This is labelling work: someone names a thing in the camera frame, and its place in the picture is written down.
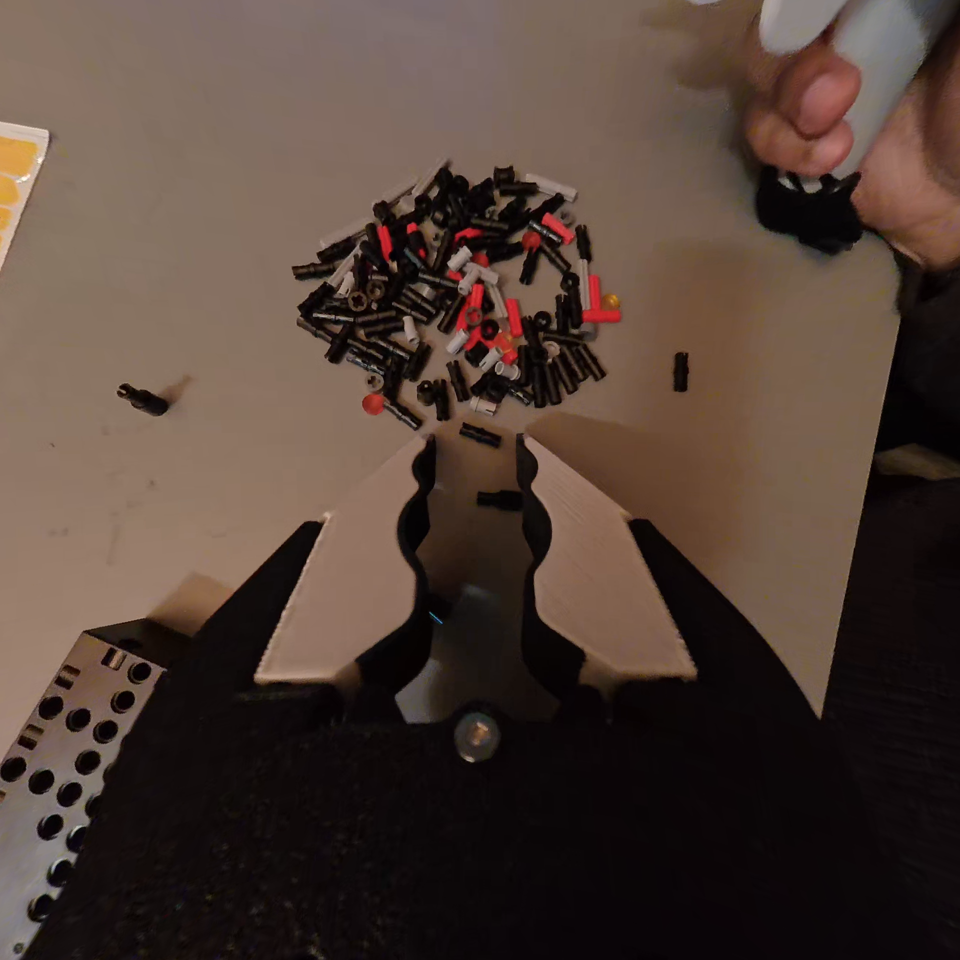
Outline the person's right hand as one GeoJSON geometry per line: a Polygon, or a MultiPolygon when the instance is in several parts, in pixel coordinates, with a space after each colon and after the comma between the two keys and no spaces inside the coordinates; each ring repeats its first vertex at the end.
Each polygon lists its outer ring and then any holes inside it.
{"type": "MultiPolygon", "coordinates": [[[[805,178],[834,173],[854,136],[845,116],[858,68],[822,37],[775,57],[751,24],[746,142],[763,164],[805,178]]],[[[861,223],[928,272],[959,261],[959,25],[955,16],[860,166],[853,205],[861,223]]]]}

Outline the black perforated block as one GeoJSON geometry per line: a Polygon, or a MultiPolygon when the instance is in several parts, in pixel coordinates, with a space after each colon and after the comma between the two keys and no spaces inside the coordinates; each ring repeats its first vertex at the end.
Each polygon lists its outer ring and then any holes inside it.
{"type": "Polygon", "coordinates": [[[23,958],[70,880],[106,779],[186,635],[150,619],[86,630],[1,767],[1,954],[23,958]]]}

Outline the pile of small connector pins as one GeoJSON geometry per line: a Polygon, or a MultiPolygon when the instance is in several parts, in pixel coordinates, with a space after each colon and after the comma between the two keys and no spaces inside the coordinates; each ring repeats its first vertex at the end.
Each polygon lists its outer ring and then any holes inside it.
{"type": "Polygon", "coordinates": [[[441,159],[291,267],[309,287],[297,325],[364,375],[367,415],[413,431],[422,413],[460,429],[460,409],[559,406],[607,377],[595,342],[622,320],[578,200],[514,165],[471,180],[441,159]]]}

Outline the yellow grey sticker sheet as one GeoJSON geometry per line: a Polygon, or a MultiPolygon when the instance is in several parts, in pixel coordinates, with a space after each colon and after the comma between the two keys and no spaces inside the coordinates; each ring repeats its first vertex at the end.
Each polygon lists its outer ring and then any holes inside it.
{"type": "Polygon", "coordinates": [[[1,123],[1,265],[13,245],[50,140],[46,129],[1,123]]]}

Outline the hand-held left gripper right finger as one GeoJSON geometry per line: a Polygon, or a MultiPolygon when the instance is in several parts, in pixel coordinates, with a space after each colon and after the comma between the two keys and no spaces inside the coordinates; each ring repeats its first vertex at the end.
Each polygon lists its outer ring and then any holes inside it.
{"type": "Polygon", "coordinates": [[[543,687],[692,682],[697,668],[614,499],[538,440],[516,441],[532,554],[521,654],[543,687]]]}

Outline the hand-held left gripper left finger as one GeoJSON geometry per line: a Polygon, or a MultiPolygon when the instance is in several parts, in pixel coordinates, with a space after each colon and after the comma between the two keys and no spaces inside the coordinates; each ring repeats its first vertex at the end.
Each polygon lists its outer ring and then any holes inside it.
{"type": "Polygon", "coordinates": [[[256,667],[258,686],[349,686],[362,656],[412,623],[425,575],[402,523],[432,491],[435,468],[435,438],[415,434],[322,517],[256,667]]]}

